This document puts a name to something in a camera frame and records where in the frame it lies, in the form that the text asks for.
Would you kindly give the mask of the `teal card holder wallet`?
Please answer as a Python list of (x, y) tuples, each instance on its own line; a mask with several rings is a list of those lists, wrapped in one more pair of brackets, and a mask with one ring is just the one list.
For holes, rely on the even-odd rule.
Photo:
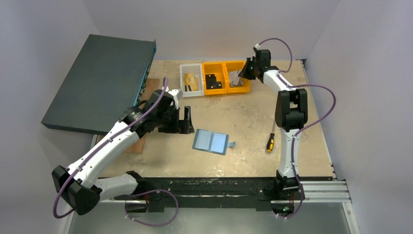
[(225, 155), (227, 148), (232, 148), (235, 145), (235, 141), (229, 141), (228, 134), (197, 129), (192, 148), (213, 154)]

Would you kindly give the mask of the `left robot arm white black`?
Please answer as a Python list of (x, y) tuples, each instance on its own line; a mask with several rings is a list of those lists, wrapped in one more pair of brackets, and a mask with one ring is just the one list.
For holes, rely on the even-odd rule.
[(110, 131), (84, 156), (68, 167), (52, 171), (55, 202), (62, 198), (78, 215), (90, 212), (100, 201), (136, 192), (143, 178), (129, 171), (121, 176), (100, 179), (101, 173), (128, 147), (145, 134), (157, 129), (160, 133), (192, 134), (190, 106), (179, 118), (180, 89), (155, 90), (148, 100), (129, 107)]

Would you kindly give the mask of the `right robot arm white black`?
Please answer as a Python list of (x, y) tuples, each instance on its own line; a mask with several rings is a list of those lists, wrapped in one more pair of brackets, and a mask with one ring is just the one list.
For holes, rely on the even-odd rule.
[(268, 49), (254, 49), (255, 55), (246, 59), (239, 77), (248, 80), (259, 79), (277, 95), (275, 125), (281, 133), (281, 157), (276, 171), (275, 188), (279, 191), (299, 188), (298, 150), (300, 130), (308, 121), (308, 98), (305, 89), (294, 88), (271, 65)]

